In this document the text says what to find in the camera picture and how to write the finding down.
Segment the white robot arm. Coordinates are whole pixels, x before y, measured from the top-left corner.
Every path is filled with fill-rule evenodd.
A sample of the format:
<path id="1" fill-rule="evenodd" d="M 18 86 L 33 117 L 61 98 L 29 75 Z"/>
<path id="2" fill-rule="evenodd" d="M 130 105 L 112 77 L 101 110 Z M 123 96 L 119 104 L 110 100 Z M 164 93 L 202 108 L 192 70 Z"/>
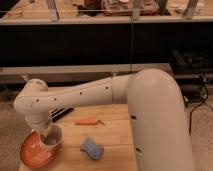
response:
<path id="1" fill-rule="evenodd" d="M 51 110 L 122 103 L 128 106 L 138 171 L 195 171 L 182 93 L 163 70 L 143 69 L 59 90 L 31 79 L 14 108 L 42 133 L 51 123 Z"/>

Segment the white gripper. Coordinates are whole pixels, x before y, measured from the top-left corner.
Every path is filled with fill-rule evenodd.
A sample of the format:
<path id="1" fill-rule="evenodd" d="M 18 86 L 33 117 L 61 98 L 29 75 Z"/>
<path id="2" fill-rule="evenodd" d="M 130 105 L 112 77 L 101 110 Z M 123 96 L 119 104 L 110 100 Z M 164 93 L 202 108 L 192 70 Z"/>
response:
<path id="1" fill-rule="evenodd" d="M 52 129 L 52 117 L 48 113 L 27 116 L 28 125 L 38 134 L 47 137 Z"/>

